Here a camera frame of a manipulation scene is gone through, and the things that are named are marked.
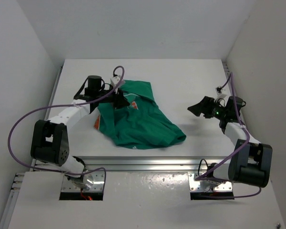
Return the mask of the green zip-up jacket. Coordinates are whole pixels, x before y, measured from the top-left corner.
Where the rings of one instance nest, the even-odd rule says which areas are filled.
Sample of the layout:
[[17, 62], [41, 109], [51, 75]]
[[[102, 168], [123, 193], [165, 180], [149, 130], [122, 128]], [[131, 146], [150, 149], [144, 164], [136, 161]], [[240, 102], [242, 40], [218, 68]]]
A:
[[94, 128], [116, 146], [129, 149], [165, 148], [182, 143], [186, 134], [159, 109], [150, 82], [127, 80], [121, 87], [129, 106], [99, 104]]

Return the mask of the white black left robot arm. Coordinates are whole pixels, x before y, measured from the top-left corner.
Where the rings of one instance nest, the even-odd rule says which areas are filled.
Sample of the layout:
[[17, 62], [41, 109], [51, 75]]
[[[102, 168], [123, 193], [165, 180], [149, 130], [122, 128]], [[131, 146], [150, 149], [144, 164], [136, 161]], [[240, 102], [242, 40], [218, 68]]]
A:
[[70, 154], [68, 131], [83, 117], [91, 114], [100, 103], [111, 104], [115, 109], [128, 106], [129, 102], [120, 89], [124, 83], [122, 76], [114, 74], [109, 88], [105, 89], [102, 77], [88, 76], [74, 95], [72, 106], [49, 120], [35, 123], [31, 157], [56, 166], [78, 188], [91, 188], [84, 161]]

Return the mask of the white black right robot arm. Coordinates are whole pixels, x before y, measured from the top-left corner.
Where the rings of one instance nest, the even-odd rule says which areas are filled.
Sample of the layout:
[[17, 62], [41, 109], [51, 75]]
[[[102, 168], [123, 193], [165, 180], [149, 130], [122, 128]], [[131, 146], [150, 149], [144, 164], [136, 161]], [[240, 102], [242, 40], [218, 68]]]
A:
[[234, 145], [234, 151], [220, 163], [213, 163], [196, 180], [232, 182], [265, 188], [269, 182], [273, 149], [256, 140], [240, 120], [245, 101], [230, 96], [225, 106], [219, 100], [205, 96], [199, 103], [188, 107], [195, 116], [216, 118], [222, 133]]

